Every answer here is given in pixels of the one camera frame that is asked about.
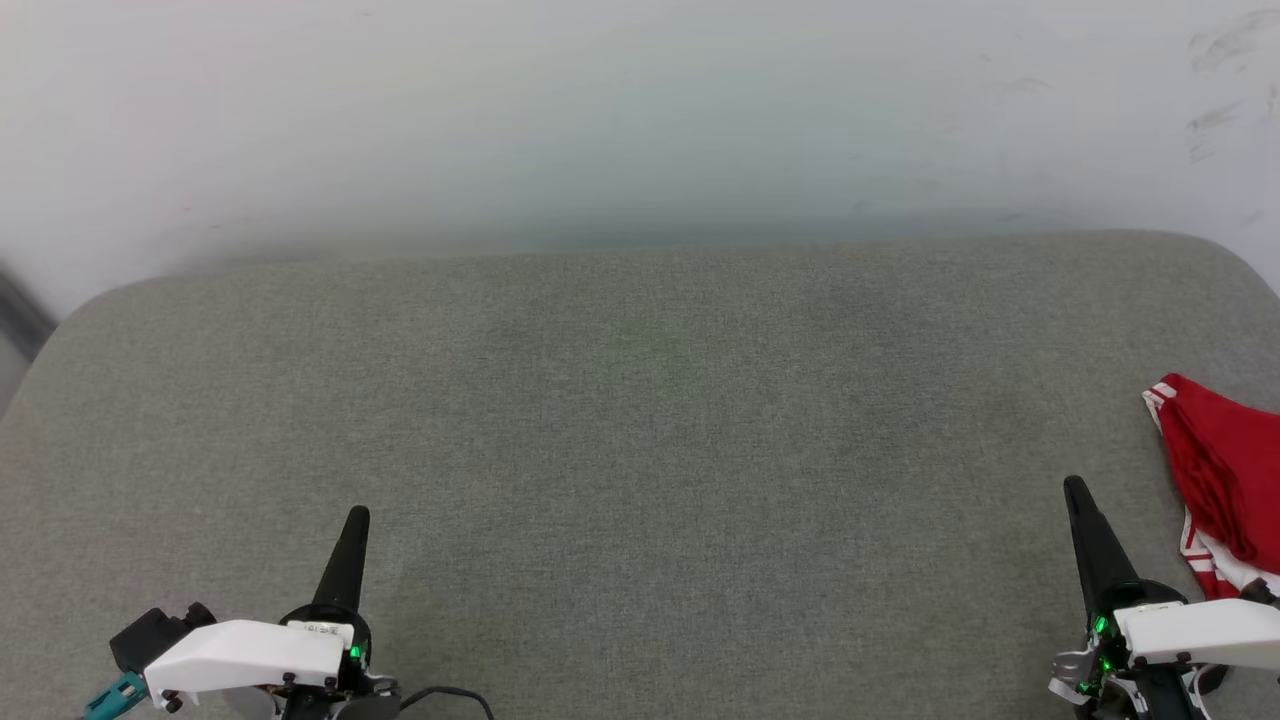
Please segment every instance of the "folded red fabric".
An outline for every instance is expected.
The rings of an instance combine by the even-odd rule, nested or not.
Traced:
[[[1239,560],[1280,573],[1280,415],[1176,373],[1161,382],[1167,389],[1157,419],[1196,527]]]

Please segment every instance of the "white label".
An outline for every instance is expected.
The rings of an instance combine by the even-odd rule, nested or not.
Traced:
[[[326,635],[338,635],[342,638],[342,646],[346,650],[351,650],[351,643],[356,642],[356,626],[355,625],[342,625],[338,623],[320,623],[317,620],[308,620],[303,623],[302,620],[289,620],[291,628],[298,628],[300,630],[307,630],[310,633],[324,633]]]

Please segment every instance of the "black cable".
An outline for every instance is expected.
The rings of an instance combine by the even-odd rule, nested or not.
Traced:
[[[401,711],[403,712],[406,707],[413,705],[415,702],[422,700],[424,697],[426,697],[426,696],[429,696],[431,693],[454,694],[454,696],[458,696],[458,697],[470,697],[471,700],[479,702],[480,707],[484,708],[484,716],[488,717],[489,720],[493,720],[493,710],[489,710],[489,703],[485,702],[485,700],[483,697],[480,697],[480,693],[474,693],[471,691],[465,691],[462,688],[451,688],[448,685],[431,685],[429,688],[422,688],[422,689],[417,691],[416,693],[413,693],[413,694],[408,696],[407,698],[404,698],[404,702],[401,703]]]

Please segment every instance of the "red and white garment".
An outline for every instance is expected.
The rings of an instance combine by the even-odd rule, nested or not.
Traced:
[[[1187,503],[1180,550],[1204,597],[1239,597],[1257,578],[1280,593],[1280,415],[1178,374],[1142,398]]]

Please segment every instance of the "teal connector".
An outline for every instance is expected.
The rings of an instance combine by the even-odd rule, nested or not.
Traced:
[[[84,720],[115,720],[147,697],[147,684],[137,673],[125,673],[93,702],[84,706]]]

